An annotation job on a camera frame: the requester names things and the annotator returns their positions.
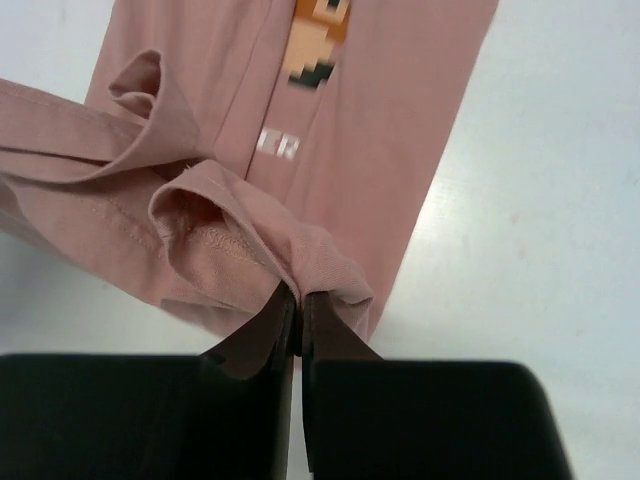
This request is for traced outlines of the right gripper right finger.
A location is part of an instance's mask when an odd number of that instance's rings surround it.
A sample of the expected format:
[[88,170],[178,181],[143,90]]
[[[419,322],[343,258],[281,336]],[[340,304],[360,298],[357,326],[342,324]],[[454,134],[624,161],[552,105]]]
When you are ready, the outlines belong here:
[[545,391],[504,361],[386,360],[329,296],[302,314],[303,425],[317,479],[569,479]]

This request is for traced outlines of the pink t shirt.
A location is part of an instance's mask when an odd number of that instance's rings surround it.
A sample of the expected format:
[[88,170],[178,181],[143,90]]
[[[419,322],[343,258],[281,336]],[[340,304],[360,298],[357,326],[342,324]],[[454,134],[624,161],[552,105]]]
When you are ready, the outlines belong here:
[[86,99],[1,84],[1,227],[214,332],[375,329],[493,1],[118,1]]

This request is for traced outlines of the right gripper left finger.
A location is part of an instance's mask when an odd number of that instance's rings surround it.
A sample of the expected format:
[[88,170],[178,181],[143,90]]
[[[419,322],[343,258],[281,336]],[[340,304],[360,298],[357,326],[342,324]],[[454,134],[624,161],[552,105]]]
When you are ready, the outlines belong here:
[[5,479],[282,479],[295,301],[285,285],[199,355],[5,354]]

